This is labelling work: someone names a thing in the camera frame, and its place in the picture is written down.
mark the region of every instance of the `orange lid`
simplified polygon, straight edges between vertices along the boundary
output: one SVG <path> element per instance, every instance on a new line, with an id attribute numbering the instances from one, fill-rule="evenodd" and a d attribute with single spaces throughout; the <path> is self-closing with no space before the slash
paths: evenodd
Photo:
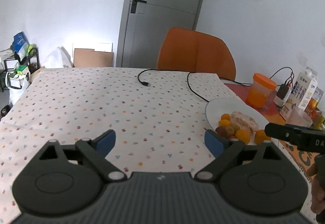
<path id="1" fill-rule="evenodd" d="M 274 83 L 270 78 L 266 77 L 265 75 L 259 74 L 259 73 L 254 74 L 253 80 L 272 91 L 274 91 L 275 88 L 277 87 L 277 84 Z"/>

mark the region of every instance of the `orange liquid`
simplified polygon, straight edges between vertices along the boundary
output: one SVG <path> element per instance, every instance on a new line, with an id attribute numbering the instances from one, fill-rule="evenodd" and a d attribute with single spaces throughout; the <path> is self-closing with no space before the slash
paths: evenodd
<path id="1" fill-rule="evenodd" d="M 267 99 L 268 99 L 267 95 L 261 94 L 259 91 L 253 88 L 249 91 L 249 94 L 247 96 L 248 103 L 252 104 L 253 106 L 259 109 L 261 109 L 264 106 Z"/>

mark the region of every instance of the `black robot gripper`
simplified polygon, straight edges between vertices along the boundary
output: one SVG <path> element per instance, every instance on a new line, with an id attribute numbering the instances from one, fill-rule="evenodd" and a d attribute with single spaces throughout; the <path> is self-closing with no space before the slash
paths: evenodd
<path id="1" fill-rule="evenodd" d="M 49 141 L 14 181 L 22 214 L 12 223 L 309 223 L 300 214 L 306 181 L 273 143 L 246 146 L 212 130 L 204 140 L 215 160 L 194 178 L 133 172 L 129 179 L 105 159 L 113 130 L 74 145 Z"/>

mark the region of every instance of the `white tablecloth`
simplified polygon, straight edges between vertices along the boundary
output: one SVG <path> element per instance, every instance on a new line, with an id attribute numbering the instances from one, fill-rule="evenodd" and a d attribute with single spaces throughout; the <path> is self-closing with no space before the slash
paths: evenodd
<path id="1" fill-rule="evenodd" d="M 0 224 L 20 211 L 11 193 L 15 177 L 50 139 L 73 144 L 108 129 L 116 145 L 106 157 L 132 171 L 194 175 L 214 158 L 204 145 L 206 102 L 186 83 L 187 73 L 140 69 L 73 68 L 41 71 L 0 122 Z M 191 74 L 190 85 L 207 100 L 239 99 L 216 74 Z M 309 205 L 303 210 L 310 219 Z"/>

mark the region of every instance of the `chair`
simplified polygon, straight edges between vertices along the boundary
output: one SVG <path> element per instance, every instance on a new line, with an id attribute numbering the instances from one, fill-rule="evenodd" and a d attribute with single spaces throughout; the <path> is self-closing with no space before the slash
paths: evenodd
<path id="1" fill-rule="evenodd" d="M 171 28 L 161 46 L 157 69 L 216 73 L 235 80 L 236 66 L 219 38 L 182 28 Z"/>

